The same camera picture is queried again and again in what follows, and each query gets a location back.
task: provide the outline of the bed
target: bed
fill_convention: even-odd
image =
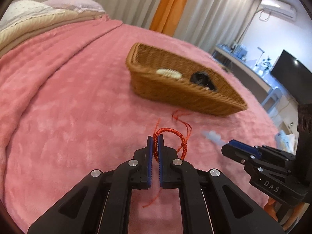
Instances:
[[[190,111],[183,117],[192,126],[185,160],[204,171],[218,168],[264,206],[267,196],[249,184],[243,166],[223,157],[220,147],[202,135],[213,130],[224,141],[275,146],[277,128],[238,79],[203,50],[111,20],[99,8],[92,13],[78,12],[81,7],[68,4],[65,9],[54,8],[65,10],[66,17],[58,16],[50,25],[42,23],[40,29],[31,31],[24,32],[23,26],[13,44],[9,39],[0,47],[0,196],[22,231],[26,233],[91,170],[113,170],[130,159],[136,149],[145,146],[159,117],[161,127],[186,133],[184,125],[171,119],[177,107],[132,92],[125,59],[136,42],[214,69],[243,97],[246,111],[222,118]],[[34,22],[27,27],[38,27]],[[173,148],[180,145],[174,135],[165,134],[164,140]],[[182,233],[176,190],[163,190],[154,203],[142,207],[159,192],[156,164],[152,171],[151,189],[132,194],[129,233]]]

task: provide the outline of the black tv screen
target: black tv screen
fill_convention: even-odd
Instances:
[[[300,105],[312,103],[312,73],[290,53],[283,50],[271,75]]]

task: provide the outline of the desk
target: desk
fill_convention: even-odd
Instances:
[[[289,130],[290,133],[296,133],[298,119],[297,104],[284,86],[269,73],[264,77],[258,75],[248,64],[232,54],[224,45],[216,45],[213,57],[215,57],[217,53],[233,63],[234,76],[254,94],[260,103],[266,98],[271,88],[279,87],[281,89],[283,97],[278,104],[280,106],[277,106],[276,110],[271,113],[271,117],[274,118],[273,121],[278,128],[284,129],[285,132]],[[291,129],[287,128],[291,123],[293,123],[293,127]]]
[[[251,67],[249,67],[244,61],[239,59],[237,56],[232,54],[230,51],[228,51],[224,46],[218,44],[215,47],[215,51],[213,52],[213,57],[215,57],[216,53],[222,54],[224,57],[226,57],[228,60],[233,62],[235,65],[237,65],[239,68],[241,68],[243,71],[245,71],[253,80],[255,80],[258,85],[260,85],[266,92],[269,92],[271,88],[277,86],[274,81],[276,81],[274,78],[272,78],[271,75],[267,74],[264,78],[259,76],[255,71],[252,70]],[[266,78],[271,77],[271,83],[266,80]]]

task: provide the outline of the white wall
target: white wall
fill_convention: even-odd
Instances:
[[[250,24],[242,41],[247,47],[247,60],[260,57],[262,48],[269,55],[274,64],[283,49],[291,53],[312,71],[312,21],[309,17],[298,14],[297,22],[291,23],[275,16],[270,16],[267,22],[259,20],[257,13]],[[266,19],[268,14],[262,13],[261,18]]]
[[[296,22],[288,22],[272,15],[267,22],[262,22],[259,20],[260,13],[255,15],[242,41],[248,49],[247,60],[258,60],[261,51],[257,47],[260,47],[265,51],[263,58],[269,55],[274,64],[285,49],[312,71],[312,20],[299,6],[302,5],[296,5]],[[262,13],[261,18],[266,19],[267,16]],[[289,95],[283,96],[269,115],[280,129],[283,129],[282,122],[286,126],[293,123],[289,130],[298,138],[297,104]]]

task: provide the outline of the metal screw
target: metal screw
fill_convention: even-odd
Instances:
[[[183,162],[182,162],[181,159],[174,159],[174,160],[172,161],[172,163],[173,163],[174,165],[181,165]]]
[[[93,171],[91,171],[91,176],[92,176],[92,177],[96,178],[96,177],[98,177],[99,175],[101,175],[101,171],[99,171],[99,170],[93,170]]]
[[[210,171],[211,176],[218,177],[220,175],[220,171],[217,169],[212,169]]]
[[[128,164],[129,164],[130,166],[137,166],[137,165],[138,165],[138,161],[136,161],[135,159],[132,159],[132,160],[130,160],[130,161],[128,162]]]

